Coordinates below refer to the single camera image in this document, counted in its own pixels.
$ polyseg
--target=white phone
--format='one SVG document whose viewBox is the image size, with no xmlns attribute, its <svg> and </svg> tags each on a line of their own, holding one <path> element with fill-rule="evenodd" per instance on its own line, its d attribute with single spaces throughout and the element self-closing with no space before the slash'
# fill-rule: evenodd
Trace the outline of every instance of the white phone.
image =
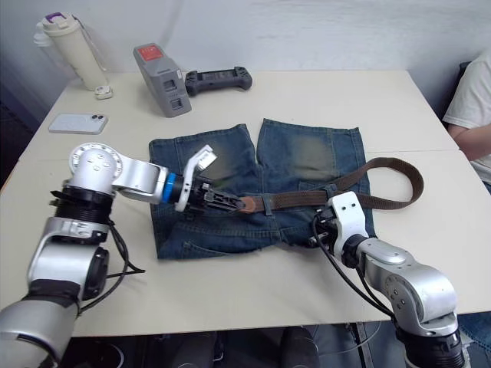
<svg viewBox="0 0 491 368">
<path fill-rule="evenodd" d="M 52 133 L 99 134 L 109 118 L 99 113 L 60 113 L 49 126 Z"/>
</svg>

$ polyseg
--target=white wall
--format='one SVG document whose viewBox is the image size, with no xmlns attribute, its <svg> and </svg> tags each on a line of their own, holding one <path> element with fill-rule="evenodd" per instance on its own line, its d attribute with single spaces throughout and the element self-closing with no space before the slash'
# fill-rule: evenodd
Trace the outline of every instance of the white wall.
<svg viewBox="0 0 491 368">
<path fill-rule="evenodd" d="M 32 35 L 36 21 L 58 11 L 84 21 L 113 71 L 136 71 L 133 47 L 150 41 L 185 69 L 408 69 L 436 111 L 458 63 L 491 47 L 490 0 L 0 0 L 0 6 L 2 71 L 15 75 L 2 83 L 45 110 L 66 80 L 42 59 Z"/>
</svg>

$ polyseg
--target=black controller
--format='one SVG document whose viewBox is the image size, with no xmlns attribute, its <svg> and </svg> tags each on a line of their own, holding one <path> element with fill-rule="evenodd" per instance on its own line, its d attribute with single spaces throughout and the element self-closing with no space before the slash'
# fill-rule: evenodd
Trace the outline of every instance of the black controller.
<svg viewBox="0 0 491 368">
<path fill-rule="evenodd" d="M 202 73 L 190 71 L 186 75 L 185 85 L 190 96 L 196 96 L 204 90 L 219 90 L 225 87 L 241 87 L 248 90 L 252 86 L 252 77 L 244 67 Z"/>
</svg>

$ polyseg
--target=blue ring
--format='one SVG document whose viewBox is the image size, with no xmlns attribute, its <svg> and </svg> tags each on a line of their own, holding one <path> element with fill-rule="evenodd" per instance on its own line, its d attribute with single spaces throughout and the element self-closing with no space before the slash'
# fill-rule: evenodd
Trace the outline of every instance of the blue ring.
<svg viewBox="0 0 491 368">
<path fill-rule="evenodd" d="M 173 172 L 167 176 L 166 186 L 163 188 L 162 202 L 168 203 L 170 193 L 172 192 L 172 188 L 174 186 L 174 181 L 176 180 L 176 174 Z"/>
</svg>

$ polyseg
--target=denim shorts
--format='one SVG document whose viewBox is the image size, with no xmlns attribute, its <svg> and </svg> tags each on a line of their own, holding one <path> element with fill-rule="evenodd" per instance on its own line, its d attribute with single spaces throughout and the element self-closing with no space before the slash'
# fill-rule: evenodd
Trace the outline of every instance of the denim shorts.
<svg viewBox="0 0 491 368">
<path fill-rule="evenodd" d="M 150 142 L 150 159 L 182 174 L 187 160 L 206 144 L 218 159 L 200 175 L 213 188 L 237 196 L 264 196 L 326 189 L 329 182 L 365 164 L 358 128 L 329 129 L 264 119 L 257 153 L 246 125 Z M 370 194 L 365 176 L 351 190 Z M 315 208 L 295 207 L 254 214 L 206 209 L 176 212 L 173 205 L 151 205 L 157 257 L 207 258 L 237 255 L 285 242 L 307 245 Z M 374 235 L 371 210 L 364 210 L 367 232 Z"/>
</svg>

